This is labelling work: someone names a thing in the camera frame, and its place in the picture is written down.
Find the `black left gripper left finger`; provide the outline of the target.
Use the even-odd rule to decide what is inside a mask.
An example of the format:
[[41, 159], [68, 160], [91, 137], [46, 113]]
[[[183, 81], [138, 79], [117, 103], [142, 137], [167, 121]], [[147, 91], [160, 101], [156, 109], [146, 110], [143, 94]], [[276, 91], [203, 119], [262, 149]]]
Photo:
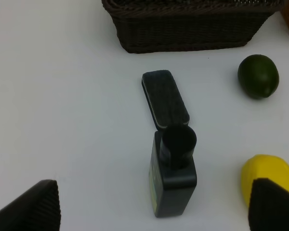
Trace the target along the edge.
[[58, 231], [61, 209], [56, 180], [41, 180], [0, 210], [0, 231]]

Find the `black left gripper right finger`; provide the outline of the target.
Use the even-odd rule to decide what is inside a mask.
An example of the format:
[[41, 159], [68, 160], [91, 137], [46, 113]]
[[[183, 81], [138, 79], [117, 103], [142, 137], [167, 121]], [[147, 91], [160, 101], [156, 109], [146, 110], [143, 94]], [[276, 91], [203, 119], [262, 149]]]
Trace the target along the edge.
[[254, 180], [248, 221], [251, 231], [289, 231], [289, 192], [269, 179]]

